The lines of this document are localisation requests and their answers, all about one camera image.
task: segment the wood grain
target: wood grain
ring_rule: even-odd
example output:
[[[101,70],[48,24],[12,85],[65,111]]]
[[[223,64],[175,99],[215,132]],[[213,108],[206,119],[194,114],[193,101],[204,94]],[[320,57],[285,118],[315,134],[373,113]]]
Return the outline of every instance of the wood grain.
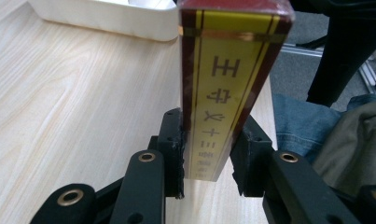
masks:
[[[0,1],[0,223],[28,223],[66,184],[98,190],[124,176],[179,106],[179,78],[176,40],[43,21],[25,1]],[[253,115],[275,139],[269,82]],[[216,183],[186,180],[167,223],[266,223],[231,173],[228,162]]]

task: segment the wooden table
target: wooden table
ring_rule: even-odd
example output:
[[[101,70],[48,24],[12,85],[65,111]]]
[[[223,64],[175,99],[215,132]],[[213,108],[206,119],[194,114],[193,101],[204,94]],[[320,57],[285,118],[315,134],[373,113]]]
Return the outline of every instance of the wooden table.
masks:
[[[24,0],[0,0],[0,223],[28,223],[64,185],[98,190],[124,176],[179,106],[179,79],[177,40],[43,21]],[[275,140],[269,81],[252,114]],[[216,183],[185,180],[167,223],[266,223],[231,173],[228,161]]]

